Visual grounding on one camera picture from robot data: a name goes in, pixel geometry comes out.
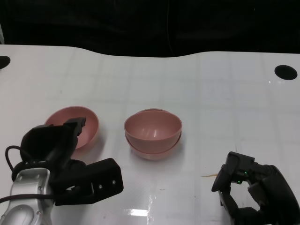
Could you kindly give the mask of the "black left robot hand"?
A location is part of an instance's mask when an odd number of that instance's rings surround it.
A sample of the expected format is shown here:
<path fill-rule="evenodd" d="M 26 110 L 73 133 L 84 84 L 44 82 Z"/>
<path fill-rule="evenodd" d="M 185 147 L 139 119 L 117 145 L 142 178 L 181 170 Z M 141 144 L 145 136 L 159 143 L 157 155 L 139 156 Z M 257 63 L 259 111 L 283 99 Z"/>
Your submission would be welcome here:
<path fill-rule="evenodd" d="M 71 159 L 78 144 L 78 136 L 85 126 L 86 118 L 67 120 L 63 125 L 41 125 L 31 129 L 22 138 L 21 159 L 24 162 L 45 161 L 63 168 Z"/>

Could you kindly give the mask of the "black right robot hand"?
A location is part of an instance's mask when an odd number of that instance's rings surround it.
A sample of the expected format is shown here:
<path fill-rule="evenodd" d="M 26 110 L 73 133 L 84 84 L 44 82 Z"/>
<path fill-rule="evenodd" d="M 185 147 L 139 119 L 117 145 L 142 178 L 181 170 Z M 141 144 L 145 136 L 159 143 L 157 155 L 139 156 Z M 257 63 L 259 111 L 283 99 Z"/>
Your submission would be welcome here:
<path fill-rule="evenodd" d="M 248 192 L 259 205 L 239 208 L 231 196 L 231 184 L 248 183 Z M 282 173 L 273 165 L 261 165 L 255 158 L 229 152 L 213 183 L 220 204 L 232 225 L 298 225 L 300 206 Z"/>

